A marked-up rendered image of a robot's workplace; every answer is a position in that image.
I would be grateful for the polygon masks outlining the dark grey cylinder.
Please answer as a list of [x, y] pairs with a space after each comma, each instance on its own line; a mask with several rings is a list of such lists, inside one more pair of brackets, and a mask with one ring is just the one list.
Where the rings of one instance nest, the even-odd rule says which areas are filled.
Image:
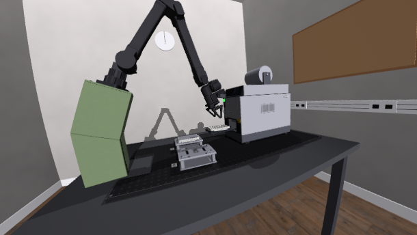
[[263, 72], [270, 72], [272, 80], [272, 71], [270, 67], [262, 66], [245, 74], [246, 85], [263, 85]]

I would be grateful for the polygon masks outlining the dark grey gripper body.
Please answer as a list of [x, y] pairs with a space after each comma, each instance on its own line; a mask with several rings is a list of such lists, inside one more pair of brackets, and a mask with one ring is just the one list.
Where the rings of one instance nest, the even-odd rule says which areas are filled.
[[[211, 93], [211, 94], [213, 94], [213, 93]], [[213, 103], [213, 101], [212, 101], [212, 99], [211, 99], [211, 94], [209, 94], [208, 96], [205, 96], [204, 97], [204, 99], [205, 99], [205, 101], [206, 101], [206, 103], [207, 103], [207, 105], [205, 105], [205, 107], [208, 107], [208, 109], [211, 109], [211, 110], [213, 110], [213, 109], [216, 109], [216, 108], [218, 108], [219, 107], [219, 105], [217, 105], [217, 104], [219, 104], [220, 102], [219, 101], [217, 101], [217, 102], [214, 102]], [[217, 105], [217, 106], [216, 106]], [[216, 107], [215, 107], [216, 106]]]

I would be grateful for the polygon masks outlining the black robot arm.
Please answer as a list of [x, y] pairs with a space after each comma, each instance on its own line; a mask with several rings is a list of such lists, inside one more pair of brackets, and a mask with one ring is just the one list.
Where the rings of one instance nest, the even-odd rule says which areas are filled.
[[191, 39], [191, 35], [187, 28], [184, 15], [185, 12], [179, 1], [156, 0], [151, 11], [148, 13], [140, 28], [137, 30], [137, 33], [131, 42], [127, 45], [124, 51], [119, 51], [116, 54], [116, 62], [113, 62], [108, 75], [105, 75], [103, 81], [96, 80], [96, 83], [128, 91], [126, 89], [127, 74], [137, 74], [137, 72], [134, 71], [137, 69], [137, 60], [139, 60], [143, 49], [147, 45], [161, 19], [166, 16], [171, 20], [173, 27], [177, 30], [178, 36], [191, 66], [193, 79], [198, 87], [201, 87], [203, 97], [213, 93], [210, 95], [213, 103], [218, 101], [217, 98], [226, 98], [226, 92], [224, 89], [221, 90], [221, 83], [218, 79], [208, 81], [208, 76], [198, 57], [193, 40]]

